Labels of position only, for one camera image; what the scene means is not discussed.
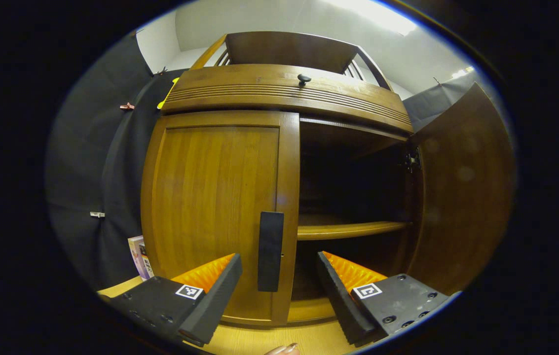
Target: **black metal plate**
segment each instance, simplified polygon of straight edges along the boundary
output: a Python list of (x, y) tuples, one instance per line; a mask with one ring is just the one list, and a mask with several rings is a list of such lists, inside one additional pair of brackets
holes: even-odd
[(198, 346), (209, 344), (241, 275), (242, 260), (240, 254), (235, 254), (203, 301), (180, 326), (179, 332), (186, 341)]
[(448, 299), (406, 274), (354, 288), (351, 295), (388, 335), (403, 331)]
[(205, 296), (202, 288), (189, 287), (186, 290), (183, 286), (155, 276), (113, 297), (110, 305), (139, 326), (168, 341), (180, 342), (178, 328)]
[(352, 301), (352, 297), (347, 293), (343, 282), (338, 278), (338, 274), (325, 255), (318, 252), (317, 256), (317, 272), (334, 308), (340, 328), (349, 344), (361, 346), (363, 341), (367, 341), (370, 335), (375, 333), (378, 326)]

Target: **orange soft pad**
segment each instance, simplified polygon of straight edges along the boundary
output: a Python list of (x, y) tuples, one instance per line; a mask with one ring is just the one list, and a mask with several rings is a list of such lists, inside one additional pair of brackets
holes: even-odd
[(334, 254), (329, 254), (327, 251), (324, 251), (323, 254), (336, 271), (336, 274), (338, 274), (338, 278), (343, 282), (347, 292), (351, 292), (354, 287), (376, 283), (387, 278), (383, 274), (379, 274), (357, 263), (352, 263)]
[(211, 287), (214, 285), (220, 274), (222, 274), (225, 267), (234, 254), (223, 256), (222, 258), (210, 261), (205, 265), (201, 265), (197, 268), (187, 271), (184, 274), (180, 274), (177, 277), (171, 279), (177, 283), (186, 284), (194, 287), (200, 287), (205, 292), (209, 292)]

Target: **wooden cabinet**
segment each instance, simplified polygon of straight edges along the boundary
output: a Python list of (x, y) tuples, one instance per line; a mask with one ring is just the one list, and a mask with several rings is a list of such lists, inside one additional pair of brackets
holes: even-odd
[[(261, 38), (270, 49), (249, 52)], [(227, 52), (204, 68), (225, 41)], [(334, 58), (286, 55), (300, 41)], [(353, 56), (380, 87), (352, 70)], [(142, 225), (155, 274), (239, 252), (243, 274), (223, 321), (253, 325), (334, 317), (315, 272), (321, 250), (461, 289), (500, 242), (514, 173), (487, 96), (476, 86), (461, 101), (414, 134), (360, 47), (303, 34), (223, 36), (169, 92), (150, 141)], [(404, 157), (417, 147), (421, 168), (411, 173)], [(258, 290), (263, 211), (284, 214), (277, 292)]]

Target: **finger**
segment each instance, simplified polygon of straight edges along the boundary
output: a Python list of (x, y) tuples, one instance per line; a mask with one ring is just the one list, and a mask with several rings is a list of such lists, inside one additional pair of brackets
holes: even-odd
[(281, 353), (281, 355), (299, 355), (299, 349), (297, 349), (297, 343), (292, 343), (288, 345)]
[(286, 346), (278, 346), (278, 347), (272, 349), (271, 351), (268, 351), (264, 355), (278, 355), (282, 351), (286, 350), (286, 348), (287, 348)]

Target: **open cabinet door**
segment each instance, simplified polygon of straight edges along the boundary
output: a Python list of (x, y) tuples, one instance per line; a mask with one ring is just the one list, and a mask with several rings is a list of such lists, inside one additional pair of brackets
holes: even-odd
[(412, 135), (423, 207), (408, 273), (445, 294), (487, 265), (509, 219), (516, 162), (505, 124), (477, 83)]

